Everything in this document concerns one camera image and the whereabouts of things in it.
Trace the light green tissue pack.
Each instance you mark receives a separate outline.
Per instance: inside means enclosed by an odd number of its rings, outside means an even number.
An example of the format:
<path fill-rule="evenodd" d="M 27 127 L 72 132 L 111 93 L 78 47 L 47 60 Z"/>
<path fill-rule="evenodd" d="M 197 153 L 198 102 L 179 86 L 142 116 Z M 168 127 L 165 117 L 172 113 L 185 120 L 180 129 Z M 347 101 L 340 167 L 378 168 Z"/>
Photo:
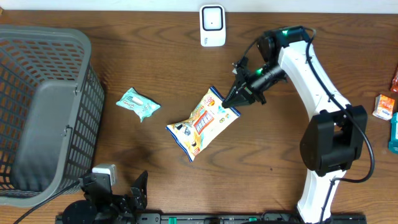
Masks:
<path fill-rule="evenodd" d="M 116 102 L 116 105 L 131 110 L 138 115 L 140 122 L 145 118 L 152 116 L 152 114 L 160 108 L 160 105 L 154 101 L 138 94 L 134 88 L 128 89 L 122 98 Z"/>

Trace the small orange snack box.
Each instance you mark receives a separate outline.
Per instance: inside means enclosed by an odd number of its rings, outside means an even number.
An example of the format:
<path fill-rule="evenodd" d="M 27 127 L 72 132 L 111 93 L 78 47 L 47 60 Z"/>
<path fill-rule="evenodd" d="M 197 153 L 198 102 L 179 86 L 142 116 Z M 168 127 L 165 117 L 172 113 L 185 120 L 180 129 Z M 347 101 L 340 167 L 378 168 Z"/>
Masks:
<path fill-rule="evenodd" d="M 380 94 L 376 97 L 373 116 L 383 120 L 392 119 L 395 100 Z"/>

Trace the red chocolate bar wrapper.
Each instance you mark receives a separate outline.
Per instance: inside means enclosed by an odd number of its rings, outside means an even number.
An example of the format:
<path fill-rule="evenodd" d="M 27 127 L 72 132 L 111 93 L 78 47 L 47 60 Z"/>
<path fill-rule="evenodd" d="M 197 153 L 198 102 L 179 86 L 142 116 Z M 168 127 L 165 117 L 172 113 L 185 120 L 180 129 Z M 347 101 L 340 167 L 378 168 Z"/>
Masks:
<path fill-rule="evenodd" d="M 396 68 L 394 78 L 392 79 L 391 92 L 398 93 L 398 67 Z"/>

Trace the teal mouthwash bottle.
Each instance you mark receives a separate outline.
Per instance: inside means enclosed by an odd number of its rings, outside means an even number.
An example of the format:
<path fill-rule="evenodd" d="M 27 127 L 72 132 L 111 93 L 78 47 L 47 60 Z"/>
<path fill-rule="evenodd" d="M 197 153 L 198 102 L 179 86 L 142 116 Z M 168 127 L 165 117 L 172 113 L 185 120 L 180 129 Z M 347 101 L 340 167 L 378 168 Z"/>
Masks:
<path fill-rule="evenodd" d="M 393 114 L 393 117 L 391 119 L 391 139 L 389 141 L 388 148 L 391 152 L 394 154 L 398 154 L 398 119 L 397 119 L 397 113 Z"/>

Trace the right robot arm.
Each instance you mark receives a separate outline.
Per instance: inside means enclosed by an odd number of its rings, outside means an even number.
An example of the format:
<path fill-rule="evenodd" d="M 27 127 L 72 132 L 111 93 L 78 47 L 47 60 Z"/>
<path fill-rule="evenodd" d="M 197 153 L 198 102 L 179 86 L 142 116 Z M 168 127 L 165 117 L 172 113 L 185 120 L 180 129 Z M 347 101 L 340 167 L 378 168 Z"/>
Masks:
<path fill-rule="evenodd" d="M 281 80 L 290 79 L 308 114 L 308 126 L 300 142 L 300 155 L 307 168 L 303 194 L 296 205 L 297 223 L 333 223 L 331 203 L 340 182 L 367 181 L 345 174 L 359 159 L 363 146 L 371 147 L 365 135 L 368 115 L 363 106 L 353 106 L 333 85 L 313 48 L 315 34 L 304 26 L 263 32 L 253 44 L 264 64 L 255 71 L 242 56 L 234 64 L 235 81 L 223 101 L 224 108 L 266 103 L 264 92 Z"/>

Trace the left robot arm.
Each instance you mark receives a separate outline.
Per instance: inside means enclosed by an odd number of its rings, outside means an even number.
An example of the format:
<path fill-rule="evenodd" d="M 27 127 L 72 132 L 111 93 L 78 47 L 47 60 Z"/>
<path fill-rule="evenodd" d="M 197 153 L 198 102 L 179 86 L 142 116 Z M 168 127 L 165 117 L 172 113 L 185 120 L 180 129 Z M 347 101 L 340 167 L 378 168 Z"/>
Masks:
<path fill-rule="evenodd" d="M 90 173 L 79 178 L 84 199 L 71 203 L 55 222 L 62 224 L 137 223 L 137 213 L 147 206 L 148 172 L 134 182 L 131 195 L 116 195 L 109 174 Z"/>

